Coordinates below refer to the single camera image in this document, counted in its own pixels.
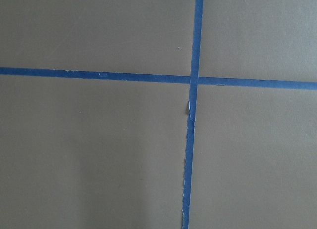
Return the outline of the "brown paper table cover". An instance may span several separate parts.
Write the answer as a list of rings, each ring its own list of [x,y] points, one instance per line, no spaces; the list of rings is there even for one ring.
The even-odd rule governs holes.
[[[0,0],[3,229],[314,229],[317,0]]]

